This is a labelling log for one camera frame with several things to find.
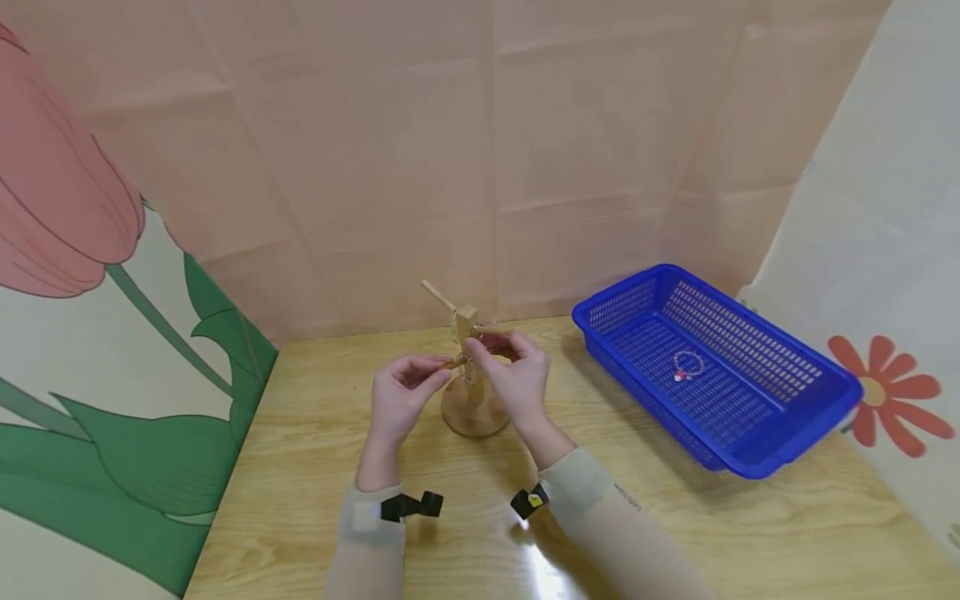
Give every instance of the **pink backdrop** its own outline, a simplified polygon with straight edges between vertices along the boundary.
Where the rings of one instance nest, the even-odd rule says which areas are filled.
[[[3,0],[275,341],[749,282],[889,0]]]

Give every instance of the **pink tulip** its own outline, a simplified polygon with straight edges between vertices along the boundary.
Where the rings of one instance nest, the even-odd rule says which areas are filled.
[[[0,285],[68,298],[130,258],[139,194],[0,25]]]

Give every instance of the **hand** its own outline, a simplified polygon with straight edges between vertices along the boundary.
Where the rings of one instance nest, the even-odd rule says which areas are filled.
[[[450,380],[450,371],[441,369],[449,361],[446,356],[407,354],[376,372],[368,438],[400,447],[427,400]]]
[[[507,414],[517,427],[546,417],[544,399],[550,357],[537,343],[520,331],[510,335],[484,335],[482,342],[467,340],[467,352],[484,372]],[[505,356],[505,365],[492,354]]]
[[[467,340],[467,351],[490,380],[537,467],[550,468],[577,447],[546,414],[550,357],[519,331],[485,335],[482,340]],[[498,362],[493,354],[509,358],[512,364]]]
[[[373,376],[370,431],[364,444],[356,485],[361,492],[374,492],[400,483],[398,451],[413,431],[427,400],[450,380],[441,369],[448,356],[397,358]]]

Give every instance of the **wooden table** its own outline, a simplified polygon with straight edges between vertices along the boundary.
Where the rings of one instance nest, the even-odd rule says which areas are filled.
[[[553,356],[554,420],[663,523],[721,598],[960,598],[960,573],[838,434],[763,482],[707,472],[587,355],[570,319],[516,325]],[[319,598],[373,371],[404,352],[453,350],[446,329],[284,348],[187,600]],[[527,527],[511,512],[511,496],[536,481],[512,428],[458,437],[434,398],[401,467],[408,493],[446,497],[440,519],[408,521],[408,598],[613,598],[547,512]]]

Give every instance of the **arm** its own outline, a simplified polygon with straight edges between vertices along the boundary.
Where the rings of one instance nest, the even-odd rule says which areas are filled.
[[[370,431],[353,485],[344,495],[337,551],[324,600],[403,597],[403,523],[380,518],[380,503],[400,494],[399,449],[427,400],[449,380],[443,356],[404,356],[373,377]]]
[[[522,333],[468,342],[516,431],[540,469],[549,507],[566,534],[593,558],[620,596],[630,600],[712,600],[676,542],[610,473],[547,417],[549,357]],[[513,360],[504,365],[488,348]]]

